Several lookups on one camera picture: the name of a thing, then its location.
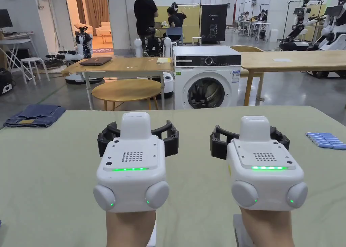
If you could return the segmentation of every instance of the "white robot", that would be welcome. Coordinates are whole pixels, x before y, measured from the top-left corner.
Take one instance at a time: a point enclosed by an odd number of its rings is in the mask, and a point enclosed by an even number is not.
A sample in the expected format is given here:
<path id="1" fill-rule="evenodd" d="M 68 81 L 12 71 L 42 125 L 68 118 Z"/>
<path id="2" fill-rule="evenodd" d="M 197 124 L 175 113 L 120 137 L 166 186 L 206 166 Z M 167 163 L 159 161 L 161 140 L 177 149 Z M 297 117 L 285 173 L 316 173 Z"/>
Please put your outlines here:
<path id="1" fill-rule="evenodd" d="M 319 16 L 309 17 L 311 8 L 307 7 L 307 3 L 310 0 L 303 0 L 303 5 L 300 8 L 295 8 L 294 13 L 297 15 L 297 23 L 294 30 L 286 37 L 286 39 L 281 40 L 279 48 L 281 51 L 304 51 L 308 49 L 309 44 L 303 41 L 294 40 L 305 28 L 305 26 L 313 25 L 323 18 Z"/>
<path id="2" fill-rule="evenodd" d="M 85 30 L 88 28 L 80 27 L 80 32 L 76 32 L 75 42 L 77 49 L 76 50 L 61 50 L 58 51 L 57 55 L 46 55 L 46 58 L 50 59 L 61 59 L 66 62 L 67 66 L 72 65 L 75 62 L 78 62 L 82 59 L 90 59 L 93 53 L 92 51 L 92 34 L 86 33 Z M 84 84 L 85 81 L 80 75 L 70 74 L 70 76 L 65 77 L 66 83 L 68 84 Z M 98 83 L 102 78 L 90 78 L 90 83 Z"/>
<path id="3" fill-rule="evenodd" d="M 227 142 L 220 141 L 221 134 Z M 215 127 L 212 156 L 227 160 L 232 195 L 240 207 L 290 211 L 304 204 L 304 172 L 288 152 L 289 143 L 264 116 L 244 116 L 240 134 Z M 254 247 L 241 215 L 233 216 L 233 226 L 238 247 Z"/>
<path id="4" fill-rule="evenodd" d="M 162 140 L 162 133 L 167 138 Z M 156 210 L 167 200 L 165 157 L 178 153 L 179 132 L 168 120 L 150 130 L 148 113 L 125 113 L 121 131 L 111 123 L 98 137 L 102 157 L 93 193 L 99 206 L 108 212 Z M 156 245 L 156 225 L 148 246 Z"/>
<path id="5" fill-rule="evenodd" d="M 170 38 L 159 38 L 155 36 L 155 28 L 150 27 L 149 30 L 150 36 L 144 39 L 144 45 L 141 39 L 134 40 L 135 47 L 135 56 L 137 58 L 145 57 L 167 57 L 170 58 L 172 55 L 172 41 Z M 165 81 L 165 98 L 173 96 L 173 77 L 170 73 L 164 72 L 164 81 Z M 154 77 L 153 80 L 161 82 L 160 78 Z"/>
<path id="6" fill-rule="evenodd" d="M 336 6 L 327 7 L 326 20 L 321 37 L 308 50 L 344 50 L 346 49 L 346 0 L 338 0 Z M 346 78 L 346 71 L 336 71 L 337 75 Z M 312 71 L 317 78 L 328 77 L 329 71 Z"/>

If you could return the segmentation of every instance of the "light green tablecloth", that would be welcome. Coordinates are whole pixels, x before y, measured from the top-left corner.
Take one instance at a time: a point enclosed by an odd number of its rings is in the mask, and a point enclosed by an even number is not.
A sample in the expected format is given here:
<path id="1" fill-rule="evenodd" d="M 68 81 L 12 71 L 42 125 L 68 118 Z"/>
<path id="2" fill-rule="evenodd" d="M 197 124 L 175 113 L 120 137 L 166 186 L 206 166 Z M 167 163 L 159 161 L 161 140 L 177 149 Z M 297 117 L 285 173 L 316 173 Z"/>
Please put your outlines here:
<path id="1" fill-rule="evenodd" d="M 157 213 L 158 247 L 236 246 L 232 216 L 239 213 L 226 161 L 211 157 L 215 125 L 239 132 L 244 115 L 264 115 L 291 140 L 305 171 L 308 198 L 292 212 L 297 247 L 345 246 L 346 151 L 321 149 L 306 132 L 346 128 L 311 107 L 231 107 L 151 111 L 152 129 L 173 122 L 179 154 L 166 159 L 171 191 Z M 105 246 L 104 212 L 92 189 L 100 162 L 97 136 L 123 112 L 67 111 L 52 127 L 0 130 L 0 246 Z"/>

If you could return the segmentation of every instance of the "rug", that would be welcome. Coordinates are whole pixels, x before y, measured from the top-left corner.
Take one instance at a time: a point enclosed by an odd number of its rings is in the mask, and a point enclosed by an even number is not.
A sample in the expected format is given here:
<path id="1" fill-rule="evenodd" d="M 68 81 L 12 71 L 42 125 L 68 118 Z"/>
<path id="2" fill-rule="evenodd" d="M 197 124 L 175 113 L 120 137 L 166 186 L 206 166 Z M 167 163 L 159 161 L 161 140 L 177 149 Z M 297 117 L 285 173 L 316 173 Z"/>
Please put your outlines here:
<path id="1" fill-rule="evenodd" d="M 113 53 L 113 48 L 95 48 L 93 49 L 94 53 Z"/>

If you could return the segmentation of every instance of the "denim fabric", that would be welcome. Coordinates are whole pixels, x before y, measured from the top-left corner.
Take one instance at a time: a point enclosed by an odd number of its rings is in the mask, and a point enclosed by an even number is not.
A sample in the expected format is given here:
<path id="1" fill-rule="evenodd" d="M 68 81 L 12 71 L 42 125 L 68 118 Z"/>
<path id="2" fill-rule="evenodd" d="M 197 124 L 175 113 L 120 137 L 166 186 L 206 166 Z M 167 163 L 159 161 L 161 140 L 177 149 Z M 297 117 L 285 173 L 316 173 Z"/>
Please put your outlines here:
<path id="1" fill-rule="evenodd" d="M 66 111 L 59 105 L 28 105 L 24 111 L 15 114 L 3 124 L 4 127 L 49 127 Z M 20 123 L 33 120 L 31 123 Z"/>

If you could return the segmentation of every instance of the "sofa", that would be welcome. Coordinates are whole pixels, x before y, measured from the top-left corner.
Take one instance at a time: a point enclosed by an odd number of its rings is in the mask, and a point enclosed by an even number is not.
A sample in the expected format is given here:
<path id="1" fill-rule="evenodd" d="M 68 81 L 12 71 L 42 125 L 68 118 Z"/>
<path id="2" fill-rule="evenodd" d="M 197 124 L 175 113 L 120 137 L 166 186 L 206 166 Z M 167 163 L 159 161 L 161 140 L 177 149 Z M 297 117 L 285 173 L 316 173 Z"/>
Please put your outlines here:
<path id="1" fill-rule="evenodd" d="M 101 36 L 100 31 L 101 30 L 107 30 L 110 31 L 110 21 L 101 21 L 101 27 L 95 28 L 96 29 L 96 35 L 98 37 Z"/>
<path id="2" fill-rule="evenodd" d="M 86 26 L 86 27 L 88 28 L 88 29 L 85 31 L 86 33 L 94 35 L 94 30 L 93 30 L 92 26 L 86 25 L 86 24 L 83 24 L 83 23 L 76 23 L 76 24 L 74 24 L 74 25 L 73 25 L 74 31 L 79 32 L 79 31 L 80 31 L 79 28 L 80 28 L 80 27 L 84 27 L 84 26 Z"/>

